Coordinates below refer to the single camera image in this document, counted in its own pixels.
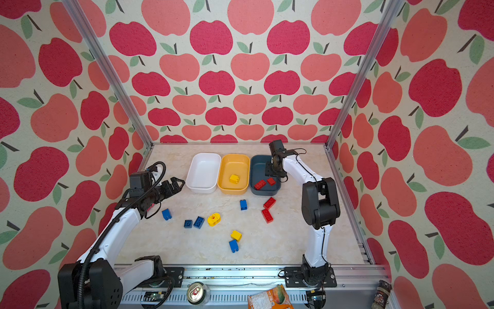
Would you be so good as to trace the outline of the dark teal plastic container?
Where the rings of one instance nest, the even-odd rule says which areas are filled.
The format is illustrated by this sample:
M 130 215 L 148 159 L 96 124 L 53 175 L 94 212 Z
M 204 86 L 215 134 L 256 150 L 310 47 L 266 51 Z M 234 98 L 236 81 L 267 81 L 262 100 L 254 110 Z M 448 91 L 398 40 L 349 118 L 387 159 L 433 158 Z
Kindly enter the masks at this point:
M 271 162 L 270 155 L 258 154 L 251 158 L 250 189 L 257 196 L 275 196 L 281 188 L 278 177 L 266 176 L 266 164 Z

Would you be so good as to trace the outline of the white plastic container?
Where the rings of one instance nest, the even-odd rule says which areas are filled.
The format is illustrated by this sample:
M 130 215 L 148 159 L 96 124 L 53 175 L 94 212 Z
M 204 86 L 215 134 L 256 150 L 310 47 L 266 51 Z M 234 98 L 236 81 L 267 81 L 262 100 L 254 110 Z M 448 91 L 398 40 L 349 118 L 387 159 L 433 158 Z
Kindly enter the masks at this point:
M 216 190 L 221 156 L 217 153 L 198 153 L 187 174 L 186 186 L 196 194 L 210 194 Z

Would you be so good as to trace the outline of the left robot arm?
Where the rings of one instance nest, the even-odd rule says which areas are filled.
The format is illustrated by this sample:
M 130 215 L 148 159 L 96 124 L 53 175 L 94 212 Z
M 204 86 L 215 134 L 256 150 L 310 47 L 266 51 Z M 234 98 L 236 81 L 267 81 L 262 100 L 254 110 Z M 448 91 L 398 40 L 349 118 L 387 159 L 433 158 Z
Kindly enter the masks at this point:
M 168 274 L 159 256 L 138 258 L 116 271 L 114 264 L 132 230 L 147 217 L 148 210 L 181 192 L 184 180 L 153 180 L 148 173 L 131 176 L 113 215 L 95 243 L 76 262 L 65 264 L 57 275 L 62 308 L 118 308 L 122 298 L 140 285 L 164 285 L 163 305 L 181 279 Z

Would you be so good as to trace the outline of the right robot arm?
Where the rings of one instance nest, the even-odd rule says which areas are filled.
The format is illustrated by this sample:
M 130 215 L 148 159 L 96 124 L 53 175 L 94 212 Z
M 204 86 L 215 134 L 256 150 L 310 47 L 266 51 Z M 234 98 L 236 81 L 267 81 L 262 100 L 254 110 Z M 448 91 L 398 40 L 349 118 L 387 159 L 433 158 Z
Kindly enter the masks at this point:
M 320 286 L 330 273 L 329 235 L 341 215 L 336 182 L 332 177 L 324 178 L 313 171 L 294 149 L 274 149 L 266 175 L 279 178 L 291 176 L 302 186 L 302 217 L 312 227 L 306 252 L 302 256 L 302 279 L 309 287 Z

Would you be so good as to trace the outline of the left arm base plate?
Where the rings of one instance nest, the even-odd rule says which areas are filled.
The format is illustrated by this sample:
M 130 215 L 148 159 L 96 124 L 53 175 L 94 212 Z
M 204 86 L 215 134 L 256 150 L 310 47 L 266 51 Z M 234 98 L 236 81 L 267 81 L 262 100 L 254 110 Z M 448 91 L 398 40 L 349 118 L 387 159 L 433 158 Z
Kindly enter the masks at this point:
M 164 275 L 154 276 L 142 284 L 145 288 L 168 288 L 173 284 L 173 288 L 181 288 L 185 269 L 183 267 L 165 267 Z

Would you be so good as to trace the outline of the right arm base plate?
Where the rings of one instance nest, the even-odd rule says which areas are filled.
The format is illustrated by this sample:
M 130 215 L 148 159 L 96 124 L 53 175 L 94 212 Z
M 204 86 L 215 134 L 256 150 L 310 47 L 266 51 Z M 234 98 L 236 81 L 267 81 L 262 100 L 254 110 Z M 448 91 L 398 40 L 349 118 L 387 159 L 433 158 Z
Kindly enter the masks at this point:
M 302 269 L 285 267 L 279 273 L 288 288 L 336 288 L 337 279 L 331 267 Z

